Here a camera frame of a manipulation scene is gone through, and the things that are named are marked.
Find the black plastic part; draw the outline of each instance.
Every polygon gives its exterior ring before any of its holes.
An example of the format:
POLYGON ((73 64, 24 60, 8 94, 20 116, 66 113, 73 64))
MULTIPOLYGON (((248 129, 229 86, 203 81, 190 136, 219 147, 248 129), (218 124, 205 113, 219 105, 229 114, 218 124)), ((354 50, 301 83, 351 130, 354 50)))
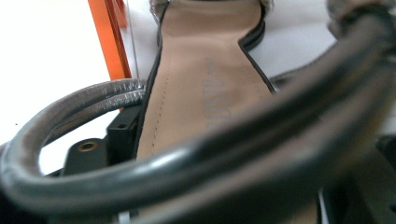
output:
POLYGON ((378 139, 376 147, 396 170, 396 135, 383 136, 378 139))
MULTIPOLYGON (((77 175, 87 173, 109 165, 107 158, 106 141, 99 138, 90 138, 75 143, 70 147, 61 175, 77 175)), ((49 224, 90 224, 110 223, 112 216, 96 217, 51 217, 49 224)))
POLYGON ((91 138, 70 147, 61 175, 82 174, 107 166, 106 142, 99 138, 91 138))
POLYGON ((110 164, 136 158, 134 140, 141 105, 125 107, 107 127, 107 149, 110 164))
POLYGON ((376 150, 323 197, 330 224, 396 223, 396 170, 376 150))

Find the shoe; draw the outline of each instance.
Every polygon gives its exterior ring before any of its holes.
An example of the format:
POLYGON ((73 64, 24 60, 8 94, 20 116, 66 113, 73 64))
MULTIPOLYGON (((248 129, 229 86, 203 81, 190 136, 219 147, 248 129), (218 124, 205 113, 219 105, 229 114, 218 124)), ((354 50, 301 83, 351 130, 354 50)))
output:
POLYGON ((159 19, 161 59, 148 82, 138 159, 271 97, 274 88, 247 53, 262 40, 264 16, 257 0, 169 3, 159 19))

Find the stitching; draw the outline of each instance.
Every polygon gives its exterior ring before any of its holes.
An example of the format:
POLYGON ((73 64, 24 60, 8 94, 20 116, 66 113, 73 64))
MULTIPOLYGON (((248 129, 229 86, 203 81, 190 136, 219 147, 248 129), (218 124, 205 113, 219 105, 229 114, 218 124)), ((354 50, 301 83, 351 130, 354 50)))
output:
POLYGON ((169 55, 169 61, 166 64, 166 80, 165 80, 165 86, 163 88, 163 99, 162 99, 160 111, 159 111, 159 114, 158 114, 157 122, 156 122, 156 125, 155 125, 154 137, 153 137, 152 144, 151 144, 151 156, 154 155, 154 152, 156 150, 155 146, 157 144, 157 133, 158 133, 158 130, 160 129, 160 121, 161 121, 161 118, 163 116, 163 106, 164 106, 164 103, 165 103, 166 92, 168 90, 171 60, 172 60, 172 54, 169 55))
MULTIPOLYGON (((248 57, 245 55, 245 53, 239 48, 239 46, 237 46, 237 48, 233 48, 234 51, 238 51, 238 54, 242 52, 242 54, 244 55, 244 57, 248 60, 248 57)), ((260 91, 260 88, 257 84, 257 82, 254 81, 254 75, 248 71, 248 67, 244 65, 244 63, 242 61, 240 61, 239 63, 242 66, 242 73, 247 75, 247 78, 249 79, 249 82, 251 84, 253 84, 254 86, 254 90, 257 94, 257 96, 259 96, 260 99, 262 99, 262 92, 260 91)))

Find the orange bar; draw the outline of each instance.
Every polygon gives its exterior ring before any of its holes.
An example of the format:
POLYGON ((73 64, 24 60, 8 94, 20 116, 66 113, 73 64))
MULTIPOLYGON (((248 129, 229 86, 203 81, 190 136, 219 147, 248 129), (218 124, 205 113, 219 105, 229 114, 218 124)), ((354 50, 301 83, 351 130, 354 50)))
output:
POLYGON ((88 0, 110 79, 131 77, 112 0, 88 0))

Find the metal screw hole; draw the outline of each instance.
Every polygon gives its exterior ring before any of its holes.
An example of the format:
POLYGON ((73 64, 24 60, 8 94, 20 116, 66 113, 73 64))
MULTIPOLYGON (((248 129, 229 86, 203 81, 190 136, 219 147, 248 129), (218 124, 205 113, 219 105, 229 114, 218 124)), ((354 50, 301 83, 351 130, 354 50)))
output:
POLYGON ((98 144, 95 142, 86 142, 78 146, 78 151, 80 152, 88 152, 96 149, 98 144))

